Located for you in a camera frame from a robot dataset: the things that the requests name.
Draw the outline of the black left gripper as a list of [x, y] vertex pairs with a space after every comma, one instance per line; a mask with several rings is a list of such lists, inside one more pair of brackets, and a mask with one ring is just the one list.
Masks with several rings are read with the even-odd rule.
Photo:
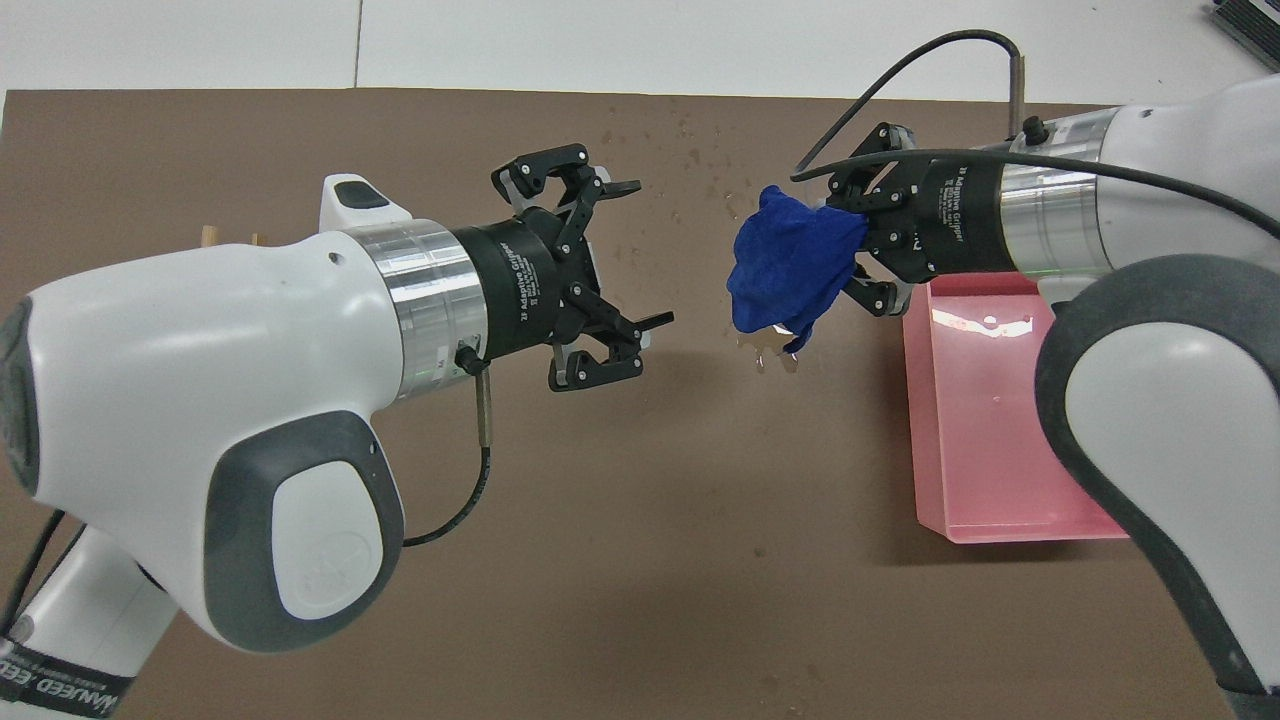
[[[549, 179], [564, 184], [554, 210], [535, 206]], [[494, 169], [492, 183], [516, 218], [454, 228], [477, 273], [486, 309], [481, 357], [493, 361], [535, 345], [552, 347], [548, 384], [570, 392], [643, 374], [650, 333], [673, 322], [666, 311], [626, 318], [591, 290], [567, 290], [581, 275], [556, 256], [571, 256], [596, 202], [641, 190], [637, 179], [613, 181], [589, 161], [581, 143], [526, 152]]]

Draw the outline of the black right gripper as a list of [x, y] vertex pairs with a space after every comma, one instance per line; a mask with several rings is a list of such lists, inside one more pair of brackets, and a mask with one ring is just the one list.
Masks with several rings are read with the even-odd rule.
[[[911, 129], [881, 122], [847, 159], [915, 147]], [[913, 160], [846, 167], [828, 178], [828, 206], [865, 211], [864, 197], [890, 196], [887, 177], [891, 190], [902, 191], [904, 205], [890, 214], [890, 232], [899, 240], [890, 250], [858, 251], [847, 281], [847, 296], [870, 315], [902, 316], [913, 297], [908, 281], [1012, 270], [1000, 217], [1002, 165]], [[869, 264], [891, 277], [874, 278]]]

